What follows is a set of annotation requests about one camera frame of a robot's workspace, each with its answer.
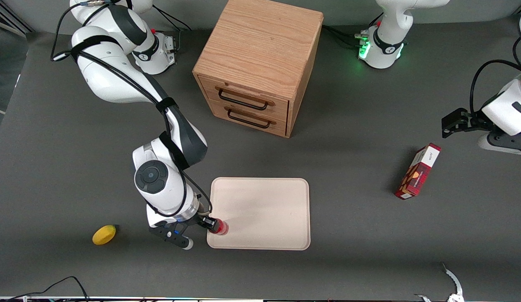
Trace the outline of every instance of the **cracker box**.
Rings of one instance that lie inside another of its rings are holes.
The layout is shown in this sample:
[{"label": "cracker box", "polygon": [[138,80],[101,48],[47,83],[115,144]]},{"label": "cracker box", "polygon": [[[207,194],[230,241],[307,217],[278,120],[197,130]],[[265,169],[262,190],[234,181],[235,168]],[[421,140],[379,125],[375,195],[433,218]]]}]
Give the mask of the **cracker box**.
[{"label": "cracker box", "polygon": [[419,195],[419,191],[421,191],[421,187],[427,181],[428,174],[439,155],[439,151],[441,151],[441,147],[433,143],[417,151],[414,161],[402,180],[402,184],[395,193],[397,197],[408,199]]}]

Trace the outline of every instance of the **black metal handle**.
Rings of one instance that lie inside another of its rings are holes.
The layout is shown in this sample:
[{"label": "black metal handle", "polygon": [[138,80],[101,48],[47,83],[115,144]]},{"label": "black metal handle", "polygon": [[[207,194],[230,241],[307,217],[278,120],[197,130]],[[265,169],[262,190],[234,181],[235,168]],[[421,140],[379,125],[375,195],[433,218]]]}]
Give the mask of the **black metal handle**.
[{"label": "black metal handle", "polygon": [[264,106],[259,107],[259,106],[255,106],[255,105],[251,105],[251,104],[248,104],[248,103],[244,103],[244,102],[238,101],[237,99],[233,99],[233,98],[230,98],[230,97],[222,96],[221,95],[222,93],[223,93],[223,90],[220,89],[220,93],[218,93],[218,95],[220,96],[220,99],[222,99],[224,101],[229,101],[231,103],[235,103],[235,104],[238,104],[238,105],[242,105],[242,106],[249,107],[249,108],[255,109],[255,110],[260,110],[260,111],[266,110],[266,108],[268,108],[268,102],[264,103]]},{"label": "black metal handle", "polygon": [[257,124],[255,122],[249,122],[248,120],[245,120],[245,119],[233,117],[232,115],[230,115],[231,113],[232,113],[232,109],[228,109],[228,112],[227,112],[228,118],[233,119],[233,120],[237,120],[238,122],[244,122],[245,124],[248,124],[248,125],[251,125],[251,126],[255,126],[255,127],[258,127],[258,128],[267,129],[270,126],[270,124],[271,124],[270,121],[268,121],[268,124],[266,124],[266,125]]}]

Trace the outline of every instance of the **table surface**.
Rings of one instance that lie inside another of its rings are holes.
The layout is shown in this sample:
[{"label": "table surface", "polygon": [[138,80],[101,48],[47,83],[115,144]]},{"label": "table surface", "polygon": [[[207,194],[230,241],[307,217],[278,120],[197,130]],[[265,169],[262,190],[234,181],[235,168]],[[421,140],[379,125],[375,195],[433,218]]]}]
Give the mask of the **table surface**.
[{"label": "table surface", "polygon": [[[415,25],[388,70],[367,67],[322,31],[290,139],[210,113],[191,74],[209,33],[184,32],[177,65],[155,77],[208,140],[189,174],[205,190],[217,177],[306,179],[310,247],[212,249],[192,227],[195,246],[185,251],[151,235],[131,152],[163,130],[159,113],[101,101],[72,61],[49,61],[50,34],[30,34],[0,129],[0,296],[75,275],[91,296],[445,300],[454,291],[445,261],[466,300],[521,300],[521,156],[479,149],[480,133],[443,140],[440,129],[444,115],[467,106],[483,62],[512,60],[514,19]],[[488,67],[477,102],[517,73]],[[428,143],[443,149],[421,195],[396,198]],[[107,224],[122,231],[93,245]],[[71,283],[49,294],[80,291]]]}]

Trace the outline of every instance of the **wooden drawer cabinet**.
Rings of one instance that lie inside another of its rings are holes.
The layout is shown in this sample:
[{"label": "wooden drawer cabinet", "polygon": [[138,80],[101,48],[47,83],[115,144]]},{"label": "wooden drawer cabinet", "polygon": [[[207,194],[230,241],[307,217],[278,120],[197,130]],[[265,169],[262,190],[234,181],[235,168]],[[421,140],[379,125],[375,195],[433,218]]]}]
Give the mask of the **wooden drawer cabinet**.
[{"label": "wooden drawer cabinet", "polygon": [[269,0],[228,0],[193,68],[212,113],[290,137],[323,18]]}]

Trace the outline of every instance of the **lemon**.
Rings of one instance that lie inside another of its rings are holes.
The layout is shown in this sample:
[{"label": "lemon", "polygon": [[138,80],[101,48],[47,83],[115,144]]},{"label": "lemon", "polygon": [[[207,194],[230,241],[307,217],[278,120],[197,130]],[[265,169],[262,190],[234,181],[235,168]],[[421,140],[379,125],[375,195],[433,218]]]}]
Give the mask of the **lemon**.
[{"label": "lemon", "polygon": [[101,227],[96,233],[93,235],[93,243],[95,245],[105,245],[113,237],[115,237],[115,234],[117,233],[117,228],[114,225],[107,225]]}]

